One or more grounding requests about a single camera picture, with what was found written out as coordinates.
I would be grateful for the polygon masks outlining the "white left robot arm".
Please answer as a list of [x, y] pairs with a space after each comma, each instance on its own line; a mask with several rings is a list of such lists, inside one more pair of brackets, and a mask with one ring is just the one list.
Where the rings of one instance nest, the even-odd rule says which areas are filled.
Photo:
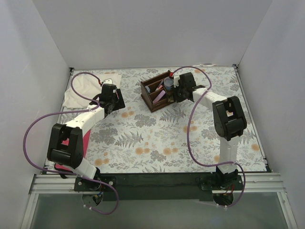
[[99, 121], [111, 112], [123, 109], [125, 103], [121, 90], [114, 84], [103, 83], [101, 93], [96, 95], [84, 112], [64, 124], [55, 124], [51, 130], [47, 159], [62, 165], [77, 175], [86, 177], [85, 185], [96, 191], [101, 187], [97, 168], [84, 158], [83, 137]]

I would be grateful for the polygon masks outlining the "clear round clip container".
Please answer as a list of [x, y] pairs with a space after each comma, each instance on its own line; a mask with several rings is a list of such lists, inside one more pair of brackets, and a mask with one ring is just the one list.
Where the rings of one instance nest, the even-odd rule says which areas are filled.
[[173, 88], [174, 80], [171, 77], [166, 77], [163, 81], [164, 88], [170, 91]]

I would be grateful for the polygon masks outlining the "purple pink highlighter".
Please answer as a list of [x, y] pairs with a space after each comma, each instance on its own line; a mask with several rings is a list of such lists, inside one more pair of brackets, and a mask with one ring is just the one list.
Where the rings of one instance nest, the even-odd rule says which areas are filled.
[[165, 90], [160, 91], [160, 93], [156, 96], [156, 98], [153, 100], [153, 104], [159, 102], [162, 97], [166, 94]]

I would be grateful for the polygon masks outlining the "aluminium frame rail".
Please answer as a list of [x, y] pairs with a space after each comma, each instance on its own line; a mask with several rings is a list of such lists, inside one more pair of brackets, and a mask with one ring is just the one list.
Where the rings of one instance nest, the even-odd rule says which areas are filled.
[[236, 204], [224, 209], [213, 201], [120, 200], [102, 202], [98, 210], [82, 203], [72, 190], [74, 178], [41, 175], [31, 190], [30, 229], [295, 229], [286, 189], [278, 173], [269, 173], [266, 159], [250, 116], [239, 141], [237, 158], [246, 171], [245, 191], [234, 191]]

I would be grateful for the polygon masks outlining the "white folded cloth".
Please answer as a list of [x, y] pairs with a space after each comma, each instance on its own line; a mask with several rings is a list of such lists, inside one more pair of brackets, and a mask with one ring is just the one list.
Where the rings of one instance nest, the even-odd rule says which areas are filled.
[[[118, 73], [98, 73], [96, 76], [100, 79], [101, 82], [111, 79], [112, 83], [116, 85], [117, 88], [120, 88], [122, 76]], [[92, 99], [94, 96], [102, 92], [102, 87], [98, 83], [98, 79], [90, 74], [81, 74], [77, 76], [73, 80], [72, 85], [76, 92], [89, 99]], [[77, 95], [72, 90], [71, 86], [69, 86], [69, 88], [64, 93], [63, 107], [68, 109], [83, 109], [86, 108], [89, 103], [89, 100], [83, 99]]]

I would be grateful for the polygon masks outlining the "brown wooden desk organizer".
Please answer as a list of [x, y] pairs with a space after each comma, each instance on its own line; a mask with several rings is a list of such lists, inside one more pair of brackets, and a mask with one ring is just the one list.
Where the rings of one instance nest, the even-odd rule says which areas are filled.
[[[166, 77], [170, 76], [171, 71], [166, 71], [158, 76], [155, 76], [153, 78], [150, 78], [146, 81], [141, 81], [140, 86], [141, 86], [141, 97], [148, 106], [149, 110], [151, 112], [155, 112], [157, 110], [162, 109], [163, 107], [166, 107], [170, 104], [173, 103], [173, 101], [170, 99], [170, 96], [172, 95], [172, 91], [168, 91], [164, 88], [161, 88], [160, 90], [156, 91], [157, 86], [159, 83]], [[145, 86], [148, 86], [151, 90], [151, 93], [149, 94], [145, 88]], [[165, 90], [166, 94], [162, 97], [162, 99], [153, 104], [153, 100], [156, 98], [156, 96], [160, 93], [160, 91]]]

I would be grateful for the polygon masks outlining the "pink capped white pen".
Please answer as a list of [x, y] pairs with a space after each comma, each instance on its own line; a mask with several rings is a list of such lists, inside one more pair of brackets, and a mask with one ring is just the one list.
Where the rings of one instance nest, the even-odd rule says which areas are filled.
[[161, 88], [163, 88], [163, 80], [157, 86], [156, 91], [160, 90]]

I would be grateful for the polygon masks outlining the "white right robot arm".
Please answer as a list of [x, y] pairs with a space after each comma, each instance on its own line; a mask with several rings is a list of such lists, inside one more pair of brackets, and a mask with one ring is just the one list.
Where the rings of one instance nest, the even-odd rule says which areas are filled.
[[[174, 101], [180, 103], [190, 100], [195, 103], [187, 126], [187, 147], [192, 160], [203, 167], [216, 167], [215, 182], [220, 189], [228, 189], [238, 177], [237, 149], [240, 137], [247, 128], [247, 121], [240, 100], [236, 96], [225, 97], [210, 91], [203, 85], [197, 85], [192, 73], [174, 76]], [[213, 165], [200, 163], [193, 156], [190, 145], [190, 124], [197, 105], [203, 105], [213, 113], [214, 128], [220, 137], [219, 162]]]

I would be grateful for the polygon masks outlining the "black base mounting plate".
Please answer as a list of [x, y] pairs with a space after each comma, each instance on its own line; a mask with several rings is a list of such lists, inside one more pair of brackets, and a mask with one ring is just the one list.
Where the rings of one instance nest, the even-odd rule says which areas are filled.
[[99, 180], [116, 189], [119, 200], [213, 201], [213, 191], [243, 187], [240, 175], [231, 184], [220, 184], [216, 173], [116, 173], [100, 174]]

